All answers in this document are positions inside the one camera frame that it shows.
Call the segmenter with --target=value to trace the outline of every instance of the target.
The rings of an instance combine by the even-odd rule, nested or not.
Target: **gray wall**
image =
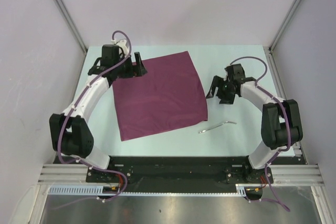
[[[275,50],[288,98],[299,102],[303,148],[336,203],[336,0],[303,0]]]
[[[137,46],[269,45],[293,0],[64,0],[84,41],[122,29]]]
[[[53,156],[48,119],[70,102],[83,54],[53,0],[0,0],[0,223]]]

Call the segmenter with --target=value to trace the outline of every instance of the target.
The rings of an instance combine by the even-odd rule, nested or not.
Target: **purple cable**
[[[99,75],[97,75],[95,78],[93,78],[93,80],[90,81],[90,83],[89,83],[90,86],[91,86],[95,81],[97,81],[102,75],[104,75],[104,74],[106,74],[107,72],[110,72],[110,71],[112,71],[113,69],[117,68],[118,66],[122,65],[122,64],[129,58],[129,56],[131,55],[131,52],[132,52],[132,45],[131,45],[130,38],[127,36],[127,34],[125,34],[123,31],[117,30],[117,31],[114,31],[114,32],[113,32],[113,34],[112,34],[112,39],[114,39],[115,35],[118,34],[118,33],[119,33],[119,34],[122,34],[123,36],[125,36],[125,38],[126,38],[126,40],[127,40],[127,43],[128,43],[128,45],[129,45],[129,47],[130,47],[130,50],[129,50],[128,54],[127,54],[127,55],[126,55],[120,62],[118,62],[117,64],[115,64],[115,65],[112,66],[111,68],[108,68],[107,70],[103,71],[102,73],[100,73]],[[77,99],[77,100],[75,101],[75,103],[73,104],[75,108],[78,106],[79,102],[80,102],[81,99],[84,97],[84,95],[86,94],[86,92],[88,91],[88,89],[89,89],[89,86],[86,86],[86,87],[83,89],[83,91],[82,91],[81,94],[79,95],[78,99]],[[69,164],[69,163],[72,163],[73,161],[77,160],[76,158],[74,158],[74,159],[72,159],[72,160],[70,160],[70,161],[65,162],[65,161],[63,160],[63,157],[62,157],[62,154],[61,154],[62,138],[63,138],[64,132],[65,132],[65,129],[66,129],[66,125],[67,125],[67,123],[68,123],[68,121],[69,121],[69,118],[70,118],[70,116],[72,115],[73,112],[74,112],[74,109],[71,109],[71,110],[69,111],[68,115],[65,117],[64,123],[63,123],[63,125],[62,125],[62,127],[61,127],[61,130],[60,130],[60,133],[59,133],[59,137],[58,137],[58,142],[57,142],[57,155],[58,155],[58,159],[59,159],[59,161],[60,161],[62,164]],[[92,167],[92,169],[99,170],[99,171],[101,171],[101,172],[107,172],[107,173],[119,174],[119,175],[121,175],[121,176],[124,178],[124,180],[125,180],[125,184],[124,184],[123,188],[122,188],[117,194],[115,194],[112,198],[110,198],[110,199],[106,199],[105,201],[111,201],[113,198],[115,198],[116,196],[120,195],[120,194],[126,189],[126,187],[127,187],[127,177],[125,176],[124,173],[117,172],[116,170],[104,170],[104,169],[101,169],[101,168],[98,168],[98,167],[94,167],[94,166],[91,166],[90,164],[88,164],[88,163],[86,163],[86,162],[84,162],[84,161],[82,161],[82,160],[80,160],[80,162],[81,162],[82,164],[85,164],[85,165],[89,166],[89,167]],[[71,204],[73,204],[73,203],[76,203],[76,202],[78,202],[78,201],[80,201],[80,200],[76,200],[76,201],[73,201],[73,202],[71,202],[71,203],[67,203],[66,206],[71,205]]]
[[[61,208],[63,208],[63,207],[67,207],[67,206],[70,206],[70,205],[72,205],[72,204],[75,204],[75,203],[77,203],[77,202],[81,202],[81,201],[84,201],[84,200],[87,200],[87,199],[97,199],[97,198],[96,198],[96,197],[85,197],[85,198],[76,199],[76,200],[74,200],[74,201],[72,201],[72,202],[65,203],[65,204],[63,204],[63,205],[61,205],[61,206],[58,206],[58,207],[52,207],[51,210],[58,210],[58,209],[61,209]]]
[[[274,156],[266,163],[265,165],[265,177],[267,179],[267,183],[269,185],[269,188],[271,189],[274,197],[277,199],[277,200],[274,200],[274,199],[261,199],[261,200],[250,200],[248,199],[248,197],[246,196],[246,199],[249,201],[249,202],[261,202],[261,201],[268,201],[268,202],[275,202],[275,203],[278,203],[279,205],[281,205],[287,212],[290,212],[290,209],[279,199],[279,196],[277,195],[277,193],[275,192],[274,188],[272,187],[272,184],[271,182],[269,181],[269,178],[267,176],[267,166],[272,163],[279,155],[280,152],[286,152],[290,149],[291,147],[291,137],[290,137],[290,127],[289,127],[289,122],[288,122],[288,117],[287,117],[287,113],[286,113],[286,110],[285,110],[285,107],[282,105],[282,103],[279,101],[279,99],[277,99],[276,97],[274,97],[270,92],[268,92],[267,90],[265,90],[263,87],[259,86],[258,85],[258,81],[261,80],[267,73],[267,65],[266,63],[257,58],[257,57],[254,57],[254,56],[244,56],[244,57],[240,57],[238,59],[235,59],[234,61],[232,61],[230,63],[230,65],[232,65],[233,63],[235,63],[236,61],[238,60],[242,60],[242,59],[255,59],[255,60],[259,60],[260,62],[262,62],[262,64],[264,64],[264,67],[265,67],[265,71],[264,73],[255,81],[255,86],[257,87],[257,89],[261,90],[263,93],[265,93],[266,95],[268,95],[269,97],[271,97],[271,99],[273,99],[274,101],[276,101],[280,108],[281,108],[281,111],[282,111],[282,114],[283,114],[283,118],[285,119],[285,125],[286,125],[286,129],[287,129],[287,147],[286,149],[280,149],[279,151],[276,152],[276,154],[274,154]]]

